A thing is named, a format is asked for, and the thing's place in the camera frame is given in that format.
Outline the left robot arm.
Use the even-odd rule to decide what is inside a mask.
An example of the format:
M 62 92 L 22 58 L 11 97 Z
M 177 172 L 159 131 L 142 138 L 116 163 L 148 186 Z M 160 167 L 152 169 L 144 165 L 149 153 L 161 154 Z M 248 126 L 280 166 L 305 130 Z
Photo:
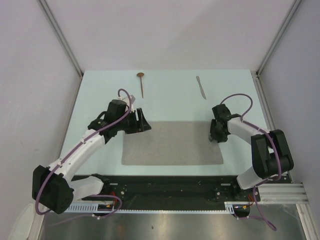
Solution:
M 151 130 L 141 108 L 134 108 L 134 96 L 113 99 L 87 127 L 80 141 L 49 166 L 39 165 L 32 176 L 32 198 L 36 213 L 42 215 L 39 205 L 57 214 L 63 213 L 73 201 L 96 196 L 105 200 L 111 188 L 99 174 L 74 180 L 80 167 L 119 132 L 142 133 Z

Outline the grey cloth napkin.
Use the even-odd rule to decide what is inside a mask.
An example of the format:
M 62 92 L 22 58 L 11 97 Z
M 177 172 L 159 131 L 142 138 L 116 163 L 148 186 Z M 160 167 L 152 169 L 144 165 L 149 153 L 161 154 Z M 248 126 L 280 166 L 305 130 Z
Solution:
M 154 121 L 151 130 L 126 134 L 122 164 L 127 166 L 222 165 L 222 151 L 209 140 L 209 121 Z

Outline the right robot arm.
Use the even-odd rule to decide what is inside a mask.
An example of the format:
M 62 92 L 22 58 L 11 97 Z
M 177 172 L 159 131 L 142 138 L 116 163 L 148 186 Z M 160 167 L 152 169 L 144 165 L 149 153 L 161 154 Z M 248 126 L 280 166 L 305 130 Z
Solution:
M 231 196 L 242 201 L 249 189 L 281 178 L 294 168 L 292 154 L 282 130 L 265 130 L 246 120 L 240 114 L 232 114 L 225 104 L 212 108 L 209 140 L 225 143 L 228 136 L 235 135 L 251 146 L 252 166 L 237 176 L 230 188 Z

